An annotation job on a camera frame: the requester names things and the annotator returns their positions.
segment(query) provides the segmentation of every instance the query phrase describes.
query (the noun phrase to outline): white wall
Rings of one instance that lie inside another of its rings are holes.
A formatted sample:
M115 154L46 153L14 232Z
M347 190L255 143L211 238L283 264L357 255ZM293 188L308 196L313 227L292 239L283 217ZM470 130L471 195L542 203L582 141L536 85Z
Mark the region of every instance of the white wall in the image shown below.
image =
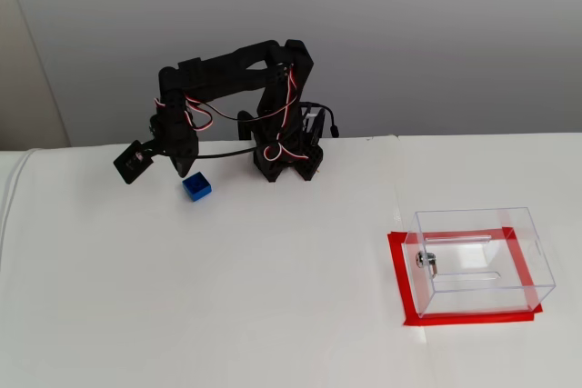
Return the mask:
M342 135L582 130L582 0L20 1L77 145L146 139L161 67L271 38L305 41Z
M68 146L16 0L0 0L0 108L0 150Z

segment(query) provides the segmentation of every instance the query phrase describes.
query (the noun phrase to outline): red white black wire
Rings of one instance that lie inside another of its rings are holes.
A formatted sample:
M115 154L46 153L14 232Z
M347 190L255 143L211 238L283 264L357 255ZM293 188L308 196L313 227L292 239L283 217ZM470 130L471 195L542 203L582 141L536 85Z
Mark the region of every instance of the red white black wire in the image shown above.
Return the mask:
M224 118L228 118L230 120L236 120L238 122L254 122L256 120L262 120L265 119L267 117L272 117L273 115L279 114L281 111L285 111L284 115L283 115L283 123L281 124L281 130L279 130L279 132L276 135L276 140L277 140L277 144L279 146L279 152L276 154L275 157L273 158L269 158L267 156L268 151L271 149L271 146L267 146L265 148L265 150L263 151L263 156L265 157L265 159L267 161L273 162L276 161L277 159L279 159L281 157L282 153L288 154L289 156L295 158L295 159L309 159L307 156L305 156L304 154L293 154L291 152L289 152L280 142L279 139L281 138L281 131L283 130L283 128L285 128L286 123L287 123L287 115L289 112L289 106L291 106L295 100L297 100L297 85L295 83L295 79L293 79L293 73L292 70L289 69L289 75L288 75L288 79L287 79L287 97L286 97L286 103L285 106L280 107L279 109L277 109L276 111L274 111L273 113L270 114L266 114L266 115L262 115L260 117L255 117L249 120L240 120L238 118L234 118L231 117L229 115L226 115L224 113L222 113L221 111L219 111L218 109L214 108L212 105L207 104L205 102L200 102L199 100L196 100L192 97L190 97L188 94L184 93L184 96L186 98L186 105L189 109L191 109L192 111L196 111L198 113L202 113L205 115L208 115L208 117L210 118L210 120L204 124L201 127L194 127L194 123L192 122L192 119L190 118L190 114L187 111L184 111L185 116L186 116L186 120L188 122L188 124L190 124L190 126L192 127L192 129L194 129L197 132L201 132L201 131L205 131L206 129L208 129L210 126L212 126L213 124L213 118L212 115L208 112L205 111L204 109L199 108L198 106L203 104L205 106L208 106L210 109L212 109L213 111L215 111L216 113L222 115ZM156 106L158 107L166 107L166 104L161 103L158 99L154 99L154 101L156 102Z

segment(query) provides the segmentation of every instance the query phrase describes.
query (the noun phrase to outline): transparent container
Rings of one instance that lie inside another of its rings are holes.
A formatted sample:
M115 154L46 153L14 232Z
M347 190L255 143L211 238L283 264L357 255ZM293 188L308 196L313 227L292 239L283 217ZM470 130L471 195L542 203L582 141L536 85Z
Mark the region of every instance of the transparent container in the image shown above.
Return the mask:
M403 250L420 317L533 311L556 287L527 208L418 212Z

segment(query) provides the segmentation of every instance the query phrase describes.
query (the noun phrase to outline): black cable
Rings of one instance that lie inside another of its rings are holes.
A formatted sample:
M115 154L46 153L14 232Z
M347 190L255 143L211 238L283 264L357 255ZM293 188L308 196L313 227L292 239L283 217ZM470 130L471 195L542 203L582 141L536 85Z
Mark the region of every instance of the black cable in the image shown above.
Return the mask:
M236 150L234 152L228 152L226 154L200 154L199 156L196 157L196 159L226 158L228 156L235 156L237 154L248 154L250 152L254 152L259 147L263 147L263 145L256 145L255 147L250 147L248 149Z
M331 132L331 136L333 136L334 138L338 138L339 137L339 129L337 129L337 126L336 126L336 119L334 117L334 112L328 106L325 106L324 104L314 104L313 102L301 102L301 107L310 108L310 106L313 106L314 108L323 108L329 112L329 115L331 116L331 127L329 128L329 130Z

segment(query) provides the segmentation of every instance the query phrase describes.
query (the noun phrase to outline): red tape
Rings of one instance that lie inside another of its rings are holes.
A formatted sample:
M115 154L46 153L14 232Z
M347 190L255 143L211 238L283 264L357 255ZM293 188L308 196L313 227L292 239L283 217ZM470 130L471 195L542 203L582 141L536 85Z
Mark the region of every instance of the red tape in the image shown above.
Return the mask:
M509 252L513 256L517 274L523 285L531 285L532 278L527 269L526 260L519 247L517 236L512 228L494 229L489 231L478 231L479 235L490 234L496 239L506 239ZM447 238L451 236L468 236L468 232L442 232L432 233L433 238ZM402 252L402 244L406 240L406 232L392 232L388 235L388 245L392 253L392 262L396 272L396 280L400 290L400 297L404 306L406 319L405 326L442 326L447 324L482 324L482 323L513 323L513 322L533 322L534 315L542 312L542 305L539 304L533 311L514 311L503 313L432 313L423 316L418 315L415 302L412 297L408 274L406 272L406 261ZM533 302L532 295L528 292L535 292L533 289L526 290L528 302Z

